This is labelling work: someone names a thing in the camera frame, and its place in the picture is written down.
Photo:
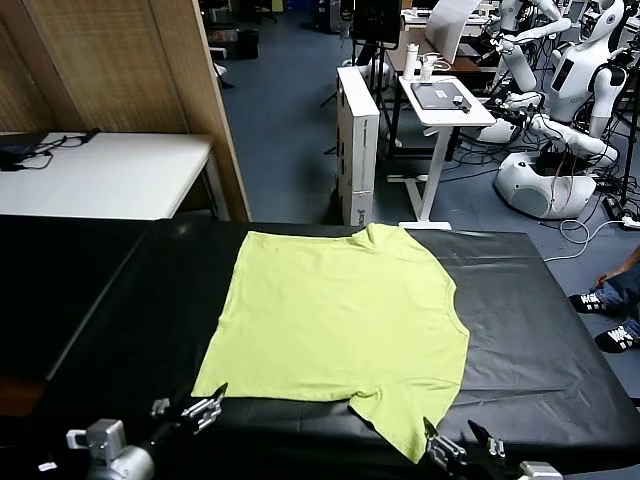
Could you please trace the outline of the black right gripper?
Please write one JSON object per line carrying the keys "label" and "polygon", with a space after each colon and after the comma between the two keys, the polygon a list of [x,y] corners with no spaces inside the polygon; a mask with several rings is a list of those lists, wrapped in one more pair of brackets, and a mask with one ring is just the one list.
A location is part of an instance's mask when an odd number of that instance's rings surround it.
{"label": "black right gripper", "polygon": [[427,442],[426,453],[451,479],[512,480],[521,477],[521,469],[504,460],[504,442],[493,437],[486,428],[473,420],[469,420],[468,425],[477,442],[491,458],[464,461],[467,455],[464,448],[441,436],[427,417],[423,418],[423,424]]}

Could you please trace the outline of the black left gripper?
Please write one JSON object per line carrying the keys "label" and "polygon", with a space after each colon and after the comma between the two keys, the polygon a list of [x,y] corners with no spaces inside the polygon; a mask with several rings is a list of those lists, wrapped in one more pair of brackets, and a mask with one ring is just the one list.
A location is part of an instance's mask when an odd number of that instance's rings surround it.
{"label": "black left gripper", "polygon": [[[180,418],[157,418],[152,421],[150,432],[137,443],[148,453],[160,453],[194,433],[202,433],[210,427],[222,412],[222,402],[228,384],[221,385],[211,396],[201,398],[186,408]],[[156,399],[151,406],[152,416],[163,416],[170,408],[168,398]]]}

